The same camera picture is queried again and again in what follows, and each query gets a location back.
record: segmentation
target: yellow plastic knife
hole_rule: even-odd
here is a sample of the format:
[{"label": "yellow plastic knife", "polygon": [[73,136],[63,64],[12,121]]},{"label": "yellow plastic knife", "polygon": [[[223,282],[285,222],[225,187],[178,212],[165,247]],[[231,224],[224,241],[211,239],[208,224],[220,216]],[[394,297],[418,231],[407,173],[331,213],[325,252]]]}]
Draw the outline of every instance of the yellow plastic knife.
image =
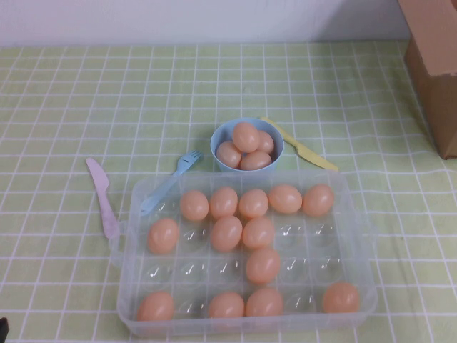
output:
[{"label": "yellow plastic knife", "polygon": [[305,159],[308,162],[311,162],[312,164],[315,164],[316,166],[319,166],[324,169],[332,169],[338,171],[338,167],[335,164],[330,163],[326,159],[320,157],[318,154],[316,154],[314,151],[310,150],[306,146],[304,146],[302,143],[296,141],[290,134],[285,132],[282,127],[280,127],[277,123],[274,121],[263,117],[261,118],[263,121],[266,121],[267,123],[270,123],[274,127],[278,129],[279,132],[283,135],[284,141],[289,143],[291,146],[293,146],[296,150],[298,155],[302,158]]}]

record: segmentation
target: white wall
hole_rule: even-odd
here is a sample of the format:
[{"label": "white wall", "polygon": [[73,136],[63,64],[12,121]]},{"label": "white wall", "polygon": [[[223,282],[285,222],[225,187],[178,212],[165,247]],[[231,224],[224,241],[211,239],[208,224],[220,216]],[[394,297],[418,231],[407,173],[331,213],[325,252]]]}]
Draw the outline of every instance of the white wall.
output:
[{"label": "white wall", "polygon": [[0,46],[407,37],[396,0],[0,0]]}]

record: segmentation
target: brown egg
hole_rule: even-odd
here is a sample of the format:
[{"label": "brown egg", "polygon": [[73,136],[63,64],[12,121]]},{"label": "brown egg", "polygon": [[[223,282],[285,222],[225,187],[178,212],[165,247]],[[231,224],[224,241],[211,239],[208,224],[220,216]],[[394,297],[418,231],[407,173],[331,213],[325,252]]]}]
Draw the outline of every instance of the brown egg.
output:
[{"label": "brown egg", "polygon": [[170,320],[174,314],[173,297],[165,291],[154,292],[143,299],[136,313],[139,322]]},{"label": "brown egg", "polygon": [[222,217],[211,230],[211,245],[218,252],[229,252],[241,241],[243,224],[234,216]]},{"label": "brown egg", "polygon": [[357,288],[349,282],[335,282],[323,294],[322,307],[325,313],[357,312],[360,307]]},{"label": "brown egg", "polygon": [[241,170],[258,170],[271,164],[271,157],[266,152],[255,151],[241,159]]},{"label": "brown egg", "polygon": [[279,184],[271,189],[268,200],[276,211],[291,214],[300,209],[303,198],[297,188],[289,184]]},{"label": "brown egg", "polygon": [[246,303],[247,317],[270,317],[283,314],[283,297],[276,289],[265,287],[256,290]]},{"label": "brown egg", "polygon": [[281,268],[278,252],[270,247],[256,250],[246,263],[246,276],[253,284],[268,284]]},{"label": "brown egg", "polygon": [[222,187],[214,192],[209,201],[209,210],[214,219],[233,216],[238,206],[238,195],[230,187]]},{"label": "brown egg", "polygon": [[244,315],[244,300],[235,292],[216,295],[208,307],[210,318],[239,318]]},{"label": "brown egg", "polygon": [[260,144],[258,145],[257,150],[271,154],[274,149],[273,139],[265,131],[259,131],[258,135],[260,136]]},{"label": "brown egg", "polygon": [[262,249],[273,242],[274,233],[274,226],[270,219],[254,218],[243,229],[243,243],[252,250]]},{"label": "brown egg", "polygon": [[149,229],[148,248],[154,254],[168,254],[176,246],[178,235],[178,224],[173,219],[159,219]]},{"label": "brown egg", "polygon": [[181,197],[181,213],[184,218],[197,221],[206,217],[209,211],[208,199],[200,191],[188,191]]},{"label": "brown egg", "polygon": [[216,151],[216,157],[219,161],[231,168],[238,168],[241,161],[241,151],[231,141],[225,141]]},{"label": "brown egg", "polygon": [[233,139],[233,144],[241,152],[254,152],[260,144],[258,130],[253,124],[246,122],[238,123],[233,128],[231,138]]},{"label": "brown egg", "polygon": [[268,211],[268,197],[261,189],[251,189],[241,197],[239,209],[248,219],[262,217]]},{"label": "brown egg", "polygon": [[321,217],[330,211],[335,194],[326,184],[311,187],[303,197],[303,212],[310,217]]}]

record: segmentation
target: bowl of eggs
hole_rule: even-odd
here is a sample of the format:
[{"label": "bowl of eggs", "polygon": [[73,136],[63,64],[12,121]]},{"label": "bowl of eggs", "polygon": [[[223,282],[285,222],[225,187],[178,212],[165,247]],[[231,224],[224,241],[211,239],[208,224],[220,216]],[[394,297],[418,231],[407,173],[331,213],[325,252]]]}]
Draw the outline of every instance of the bowl of eggs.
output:
[{"label": "bowl of eggs", "polygon": [[278,129],[256,118],[228,121],[211,137],[211,153],[221,172],[273,170],[283,150]]}]

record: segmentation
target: pink plastic knife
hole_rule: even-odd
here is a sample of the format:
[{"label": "pink plastic knife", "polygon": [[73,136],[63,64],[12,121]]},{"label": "pink plastic knife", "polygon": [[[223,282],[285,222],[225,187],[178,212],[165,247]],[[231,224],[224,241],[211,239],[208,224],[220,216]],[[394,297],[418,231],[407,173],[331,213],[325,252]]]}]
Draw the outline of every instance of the pink plastic knife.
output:
[{"label": "pink plastic knife", "polygon": [[94,180],[95,190],[100,202],[101,222],[103,223],[103,231],[106,238],[110,239],[120,235],[119,223],[114,216],[111,205],[109,204],[106,190],[108,189],[108,177],[100,164],[95,159],[86,159],[87,167],[91,172]]}]

